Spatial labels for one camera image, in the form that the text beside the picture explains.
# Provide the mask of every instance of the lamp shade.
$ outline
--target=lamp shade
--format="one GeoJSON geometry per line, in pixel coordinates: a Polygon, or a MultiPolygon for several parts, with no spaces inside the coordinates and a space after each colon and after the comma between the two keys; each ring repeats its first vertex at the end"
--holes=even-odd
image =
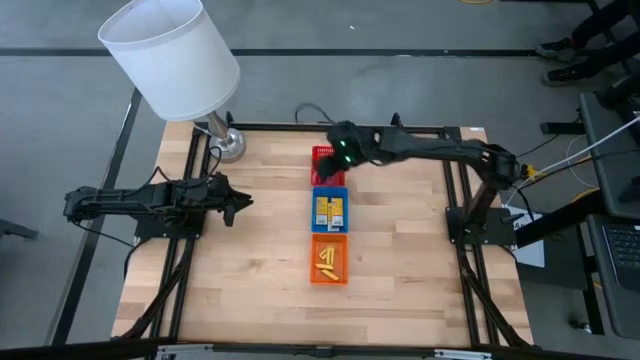
{"type": "Polygon", "coordinates": [[[238,87],[238,62],[199,0],[134,0],[98,38],[165,120],[211,113],[238,87]]]}

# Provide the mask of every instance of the blue bin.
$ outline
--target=blue bin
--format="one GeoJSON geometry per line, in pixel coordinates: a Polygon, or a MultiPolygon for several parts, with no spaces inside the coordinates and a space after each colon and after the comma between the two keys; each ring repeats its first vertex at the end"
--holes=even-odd
{"type": "Polygon", "coordinates": [[[311,198],[311,232],[329,233],[329,234],[346,234],[349,232],[349,192],[345,187],[314,187],[311,198]],[[339,231],[327,231],[326,225],[316,225],[316,198],[325,196],[328,198],[340,197],[344,206],[344,226],[339,231]]]}

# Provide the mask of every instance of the butcher block tabletop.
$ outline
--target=butcher block tabletop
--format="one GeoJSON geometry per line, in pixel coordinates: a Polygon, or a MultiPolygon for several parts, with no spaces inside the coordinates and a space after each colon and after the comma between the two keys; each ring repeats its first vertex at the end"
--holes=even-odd
{"type": "MultiPolygon", "coordinates": [[[[166,126],[157,165],[170,178],[182,178],[192,126],[166,126]]],[[[461,132],[464,138],[486,141],[482,128],[461,132]]],[[[237,213],[230,228],[221,214],[207,214],[195,243],[179,341],[470,345],[455,249],[447,235],[442,162],[410,159],[347,172],[349,282],[313,285],[311,148],[327,144],[325,134],[243,133],[248,143],[244,157],[220,164],[218,170],[255,203],[237,213]]],[[[198,154],[204,143],[200,141],[198,154]]],[[[452,168],[460,204],[457,166],[452,168]]],[[[480,181],[472,170],[469,173],[475,191],[480,181]]],[[[152,239],[133,254],[113,335],[128,330],[156,295],[168,242],[152,239]]],[[[513,258],[497,246],[484,246],[483,251],[494,302],[531,343],[513,258]]],[[[486,342],[477,299],[475,308],[486,342]]],[[[160,335],[168,334],[172,310],[173,297],[165,307],[160,335]]]]}

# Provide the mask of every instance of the concrete floor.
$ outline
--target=concrete floor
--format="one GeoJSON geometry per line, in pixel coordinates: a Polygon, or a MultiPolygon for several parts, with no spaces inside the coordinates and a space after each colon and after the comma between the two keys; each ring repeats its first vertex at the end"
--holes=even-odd
{"type": "MultiPolygon", "coordinates": [[[[456,0],[204,2],[231,48],[530,49],[565,36],[590,14],[584,4],[498,0],[484,6],[456,0]]],[[[4,0],[0,47],[98,47],[97,29],[124,3],[4,0]]],[[[614,33],[621,37],[632,29],[624,23],[614,33]]],[[[604,43],[599,37],[590,45],[604,43]]],[[[223,109],[236,121],[290,122],[298,103],[312,101],[336,119],[358,123],[386,124],[399,112],[407,124],[483,126],[491,142],[514,153],[546,139],[540,122],[573,121],[581,92],[620,75],[613,66],[578,86],[546,88],[540,74],[558,65],[539,59],[246,57],[239,62],[240,87],[223,109]]],[[[0,241],[0,348],[36,346],[47,341],[82,235],[61,215],[63,195],[100,183],[133,87],[111,58],[4,57],[0,79],[0,217],[40,232],[35,242],[0,241]]],[[[146,180],[163,128],[143,103],[117,186],[146,180]]],[[[554,162],[571,139],[562,137],[525,160],[538,167],[554,162]]],[[[577,172],[595,182],[589,166],[577,172]]],[[[567,173],[528,194],[535,210],[552,211],[583,190],[567,173]],[[551,196],[550,189],[562,195],[551,196]]],[[[133,228],[131,220],[111,218],[104,231],[130,240],[133,228]]],[[[100,242],[71,342],[109,337],[125,254],[117,243],[100,242]]],[[[584,313],[579,292],[527,279],[522,287],[534,339],[543,348],[624,358],[639,352],[640,342],[570,329],[569,314],[584,313]]]]}

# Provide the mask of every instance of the silver lamp base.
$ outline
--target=silver lamp base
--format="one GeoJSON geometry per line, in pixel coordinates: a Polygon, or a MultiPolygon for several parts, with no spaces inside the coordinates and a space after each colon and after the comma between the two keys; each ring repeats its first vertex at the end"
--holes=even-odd
{"type": "Polygon", "coordinates": [[[247,142],[240,131],[230,128],[227,130],[227,134],[226,139],[212,136],[209,140],[209,148],[212,148],[211,155],[214,158],[220,156],[221,163],[232,163],[239,160],[247,149],[247,142]],[[222,155],[218,149],[213,148],[214,146],[222,149],[222,155]]]}

